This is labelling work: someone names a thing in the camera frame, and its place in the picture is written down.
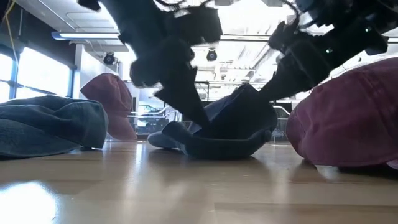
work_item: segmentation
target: wooden floor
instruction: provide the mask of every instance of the wooden floor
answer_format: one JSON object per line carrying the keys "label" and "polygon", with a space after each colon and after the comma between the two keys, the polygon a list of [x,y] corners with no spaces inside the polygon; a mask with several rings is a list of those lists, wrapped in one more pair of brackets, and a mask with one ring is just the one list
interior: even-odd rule
{"label": "wooden floor", "polygon": [[398,182],[314,167],[288,146],[220,162],[109,142],[0,161],[0,223],[398,223]]}

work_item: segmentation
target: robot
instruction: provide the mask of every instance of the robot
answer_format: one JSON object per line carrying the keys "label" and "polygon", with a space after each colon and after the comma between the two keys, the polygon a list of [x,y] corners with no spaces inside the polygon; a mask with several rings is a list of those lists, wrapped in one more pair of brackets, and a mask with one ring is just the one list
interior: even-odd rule
{"label": "robot", "polygon": [[[191,46],[220,40],[222,33],[216,9],[182,7],[185,0],[169,4],[155,0],[79,0],[79,4],[100,10],[107,8],[118,25],[122,43],[137,56],[131,65],[133,84],[145,88],[161,83],[155,94],[200,126],[209,120],[194,87],[197,68]],[[280,0],[295,12],[293,22],[281,22],[269,39],[269,46],[281,52],[277,71],[261,89],[269,102],[311,90],[330,72],[363,50],[368,55],[387,51],[382,34],[398,27],[398,0]],[[301,13],[312,21],[300,24]],[[305,29],[333,25],[324,35],[310,35]]]}

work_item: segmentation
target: fabric hat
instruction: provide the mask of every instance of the fabric hat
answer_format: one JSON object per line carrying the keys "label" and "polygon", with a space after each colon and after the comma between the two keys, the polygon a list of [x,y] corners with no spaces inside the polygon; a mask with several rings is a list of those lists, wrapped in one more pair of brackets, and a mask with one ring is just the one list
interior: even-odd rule
{"label": "fabric hat", "polygon": [[0,156],[38,157],[102,148],[108,118],[98,102],[40,96],[0,104]]}
{"label": "fabric hat", "polygon": [[397,71],[398,58],[389,58],[314,88],[288,119],[293,148],[315,165],[396,166]]}
{"label": "fabric hat", "polygon": [[277,124],[273,107],[258,103],[259,92],[243,84],[231,95],[205,107],[210,128],[171,122],[148,136],[155,147],[178,148],[196,159],[242,159],[269,142]]}
{"label": "fabric hat", "polygon": [[87,99],[103,105],[108,114],[110,136],[122,141],[137,139],[127,118],[132,112],[132,96],[119,76],[103,73],[90,80],[80,91]]}

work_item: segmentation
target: maroon cap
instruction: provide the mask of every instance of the maroon cap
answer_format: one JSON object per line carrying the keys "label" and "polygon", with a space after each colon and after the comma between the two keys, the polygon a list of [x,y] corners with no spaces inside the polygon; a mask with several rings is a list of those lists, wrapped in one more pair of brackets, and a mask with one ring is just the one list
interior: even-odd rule
{"label": "maroon cap", "polygon": [[314,88],[290,115],[286,135],[297,153],[316,165],[397,166],[398,58]]}
{"label": "maroon cap", "polygon": [[132,96],[117,75],[103,73],[90,80],[80,90],[89,100],[100,102],[108,114],[108,133],[123,141],[137,139],[127,116],[132,111]]}

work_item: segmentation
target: security camera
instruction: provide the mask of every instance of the security camera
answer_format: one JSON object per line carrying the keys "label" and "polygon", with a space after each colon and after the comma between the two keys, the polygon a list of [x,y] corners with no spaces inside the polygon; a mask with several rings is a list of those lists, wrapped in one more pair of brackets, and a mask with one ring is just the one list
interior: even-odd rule
{"label": "security camera", "polygon": [[217,53],[215,49],[210,49],[209,52],[207,53],[207,61],[213,62],[217,60]]}
{"label": "security camera", "polygon": [[107,52],[104,57],[105,65],[114,65],[118,62],[117,58],[114,57],[114,52]]}

